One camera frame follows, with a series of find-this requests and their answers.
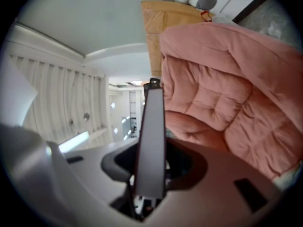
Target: corrugated panel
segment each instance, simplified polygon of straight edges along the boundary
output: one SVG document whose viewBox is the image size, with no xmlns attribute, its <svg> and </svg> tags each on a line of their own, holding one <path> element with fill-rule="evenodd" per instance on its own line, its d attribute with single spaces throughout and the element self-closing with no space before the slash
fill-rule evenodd
<svg viewBox="0 0 303 227">
<path fill-rule="evenodd" d="M 60 144 L 78 133 L 88 131 L 91 134 L 106 125 L 102 120 L 106 118 L 102 78 L 16 55 L 11 58 L 38 90 L 25 118 L 25 128 Z M 84 121 L 85 113 L 90 115 L 88 121 Z M 101 135 L 89 147 L 105 143 L 105 136 Z"/>
</svg>

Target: pink cushion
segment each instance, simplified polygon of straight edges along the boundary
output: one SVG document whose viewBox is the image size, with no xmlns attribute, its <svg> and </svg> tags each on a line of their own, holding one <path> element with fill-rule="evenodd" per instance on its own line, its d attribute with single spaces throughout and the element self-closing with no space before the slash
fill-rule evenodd
<svg viewBox="0 0 303 227">
<path fill-rule="evenodd" d="M 230 151 L 269 178 L 303 158 L 299 52 L 216 23 L 170 27 L 160 50 L 166 125 L 178 138 Z"/>
</svg>

